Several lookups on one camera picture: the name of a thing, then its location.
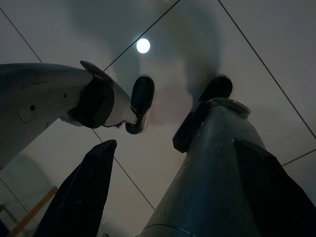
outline metal leg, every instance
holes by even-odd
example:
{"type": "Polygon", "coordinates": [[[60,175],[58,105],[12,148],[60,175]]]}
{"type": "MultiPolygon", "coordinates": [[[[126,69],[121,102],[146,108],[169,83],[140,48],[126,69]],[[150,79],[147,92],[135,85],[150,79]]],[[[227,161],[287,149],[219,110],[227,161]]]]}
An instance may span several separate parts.
{"type": "Polygon", "coordinates": [[[0,167],[56,119],[77,106],[93,79],[81,69],[55,64],[0,65],[0,167]]]}
{"type": "Polygon", "coordinates": [[[265,151],[256,129],[247,121],[249,110],[229,99],[202,103],[201,108],[209,109],[205,119],[194,120],[201,117],[193,114],[184,122],[187,133],[181,128],[177,132],[192,136],[183,140],[190,140],[188,154],[141,237],[314,233],[313,225],[306,223],[316,220],[315,207],[277,159],[265,151]],[[298,230],[293,231],[289,223],[298,230]]]}

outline black foot pad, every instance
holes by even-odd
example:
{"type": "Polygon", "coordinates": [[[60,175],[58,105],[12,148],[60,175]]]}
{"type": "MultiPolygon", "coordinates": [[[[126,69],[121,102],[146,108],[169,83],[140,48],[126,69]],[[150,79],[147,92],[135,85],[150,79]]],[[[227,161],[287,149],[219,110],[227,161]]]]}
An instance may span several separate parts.
{"type": "Polygon", "coordinates": [[[217,97],[228,98],[233,90],[233,84],[225,76],[214,78],[203,91],[198,101],[207,101],[217,97]]]}
{"type": "Polygon", "coordinates": [[[179,152],[188,152],[191,141],[210,111],[207,102],[199,102],[194,112],[189,112],[178,131],[172,138],[173,147],[179,152]]]}
{"type": "Polygon", "coordinates": [[[144,129],[146,115],[152,106],[155,92],[154,81],[149,77],[139,77],[133,87],[131,108],[137,115],[137,123],[126,123],[126,131],[130,134],[138,134],[144,129]]]}

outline black fabric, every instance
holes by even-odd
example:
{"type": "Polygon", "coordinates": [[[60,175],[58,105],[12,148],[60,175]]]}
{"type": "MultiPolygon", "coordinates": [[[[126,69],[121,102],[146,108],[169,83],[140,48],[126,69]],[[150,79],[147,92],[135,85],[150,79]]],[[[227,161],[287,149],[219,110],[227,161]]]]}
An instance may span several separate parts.
{"type": "Polygon", "coordinates": [[[95,237],[106,203],[114,151],[109,140],[95,146],[60,186],[35,237],[95,237]]]}
{"type": "Polygon", "coordinates": [[[207,101],[217,97],[229,98],[233,90],[233,84],[225,76],[214,78],[203,91],[198,101],[207,101]]]}
{"type": "Polygon", "coordinates": [[[244,193],[263,237],[316,236],[316,208],[278,160],[244,140],[233,143],[244,193]]]}
{"type": "Polygon", "coordinates": [[[0,237],[6,237],[9,232],[10,232],[9,229],[0,220],[0,237]]]}

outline round light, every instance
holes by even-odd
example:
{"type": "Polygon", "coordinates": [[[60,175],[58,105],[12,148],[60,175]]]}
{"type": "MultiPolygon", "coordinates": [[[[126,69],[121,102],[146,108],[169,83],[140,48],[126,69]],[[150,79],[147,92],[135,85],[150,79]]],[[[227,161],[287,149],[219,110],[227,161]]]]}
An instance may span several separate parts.
{"type": "Polygon", "coordinates": [[[147,53],[150,49],[150,43],[147,39],[140,39],[137,41],[136,48],[140,53],[147,53]]]}

